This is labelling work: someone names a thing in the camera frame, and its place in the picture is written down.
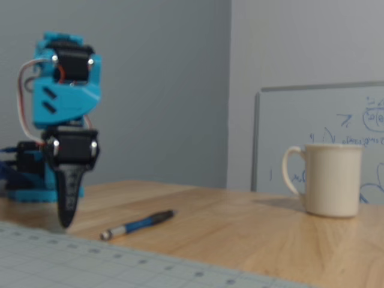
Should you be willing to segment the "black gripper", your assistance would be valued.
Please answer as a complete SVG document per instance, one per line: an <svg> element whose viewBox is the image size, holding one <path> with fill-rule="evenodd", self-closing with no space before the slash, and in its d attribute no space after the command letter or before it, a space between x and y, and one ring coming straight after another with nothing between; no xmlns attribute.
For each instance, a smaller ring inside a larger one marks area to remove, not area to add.
<svg viewBox="0 0 384 288"><path fill-rule="evenodd" d="M68 228L76 214L80 186L86 171L92 170L99 155L98 131L44 130L43 155L55 170L58 192L58 217Z"/></svg>

